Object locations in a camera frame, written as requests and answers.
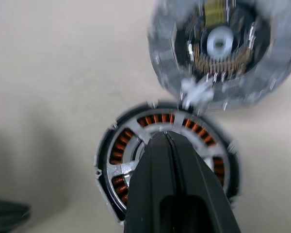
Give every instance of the black object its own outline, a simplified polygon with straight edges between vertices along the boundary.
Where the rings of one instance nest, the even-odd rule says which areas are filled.
[[[131,180],[125,233],[240,233],[219,181],[189,140],[158,133]]]
[[[25,223],[31,216],[27,205],[0,200],[0,233],[8,233]]]

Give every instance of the metal motor casing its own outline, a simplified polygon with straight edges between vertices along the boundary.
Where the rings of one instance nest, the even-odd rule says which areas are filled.
[[[148,32],[149,52],[153,68],[163,88],[176,99],[186,93],[183,80],[195,76],[182,65],[175,52],[177,32],[205,2],[211,0],[162,0],[159,2]],[[206,109],[227,109],[251,105],[279,87],[291,74],[291,1],[224,0],[231,5],[241,4],[255,9],[260,19],[270,27],[270,41],[259,62],[248,69],[241,78],[217,83],[212,87],[213,99]]]
[[[158,131],[186,136],[218,177],[231,205],[235,204],[241,189],[241,169],[234,141],[207,117],[176,103],[145,103],[116,120],[104,134],[95,157],[98,186],[119,222],[125,220],[130,176],[145,144]]]

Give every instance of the brushless motor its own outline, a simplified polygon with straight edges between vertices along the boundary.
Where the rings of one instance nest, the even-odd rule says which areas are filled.
[[[119,222],[125,220],[130,178],[145,146],[157,132],[176,132],[187,137],[216,175],[229,202],[235,204],[241,171],[232,140],[206,117],[175,103],[146,103],[124,113],[107,130],[95,160],[99,188]]]
[[[291,1],[164,0],[148,41],[160,84],[178,100],[252,104],[291,73]]]

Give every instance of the yellow component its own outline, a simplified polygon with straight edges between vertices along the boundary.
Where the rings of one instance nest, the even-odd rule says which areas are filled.
[[[214,25],[226,22],[224,0],[209,0],[204,5],[206,25]]]

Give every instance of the white surface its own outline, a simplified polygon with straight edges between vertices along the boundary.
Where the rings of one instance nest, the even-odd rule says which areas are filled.
[[[147,51],[152,1],[0,0],[0,197],[33,205],[19,232],[120,233],[93,157],[119,114],[168,97]],[[259,105],[212,114],[244,166],[243,233],[291,233],[291,77]]]

